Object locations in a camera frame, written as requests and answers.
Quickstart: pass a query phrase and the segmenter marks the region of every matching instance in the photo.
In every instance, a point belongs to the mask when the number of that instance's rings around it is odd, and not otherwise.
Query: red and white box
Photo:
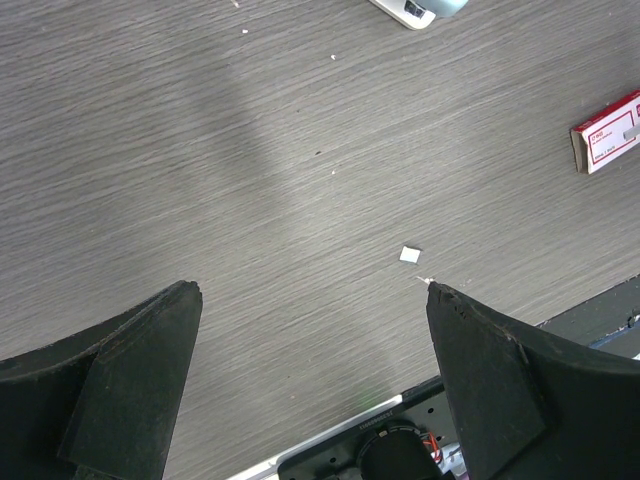
[[[571,129],[578,172],[593,173],[640,143],[640,90]]]

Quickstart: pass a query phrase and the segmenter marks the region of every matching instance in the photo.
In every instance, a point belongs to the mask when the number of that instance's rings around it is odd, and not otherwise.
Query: red wire
[[[438,441],[436,440],[436,437],[433,435],[433,433],[428,432],[427,440],[424,440],[423,443],[425,445],[429,445],[433,449],[434,461],[436,463],[440,463],[442,461],[442,451],[440,450],[440,447],[438,446]]]

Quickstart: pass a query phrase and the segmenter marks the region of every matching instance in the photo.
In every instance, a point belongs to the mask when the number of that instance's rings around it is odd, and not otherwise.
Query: table surface
[[[365,0],[238,1],[0,5],[0,357],[198,281],[166,478],[436,374],[416,276],[537,323],[640,272],[640,149],[589,177],[569,141],[639,86],[640,3],[411,32]]]

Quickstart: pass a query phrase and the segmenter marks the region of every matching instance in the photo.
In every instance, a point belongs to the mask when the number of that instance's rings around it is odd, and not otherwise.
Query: white paper scrap
[[[418,257],[420,257],[421,250],[417,248],[410,247],[402,247],[402,252],[400,253],[400,261],[401,262],[409,262],[409,263],[418,263]]]

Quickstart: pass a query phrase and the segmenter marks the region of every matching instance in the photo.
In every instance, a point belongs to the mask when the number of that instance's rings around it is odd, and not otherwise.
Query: black plastic part
[[[440,469],[410,429],[392,429],[376,435],[361,453],[364,480],[437,480]]]
[[[639,312],[640,275],[556,315],[540,328],[580,345],[589,345],[628,326],[629,318]]]
[[[426,10],[419,5],[416,5],[413,0],[407,0],[404,4],[404,11],[417,18],[424,17]]]
[[[471,478],[640,478],[640,363],[435,282],[427,315]]]
[[[0,476],[161,479],[201,312],[197,285],[178,282],[0,362]]]

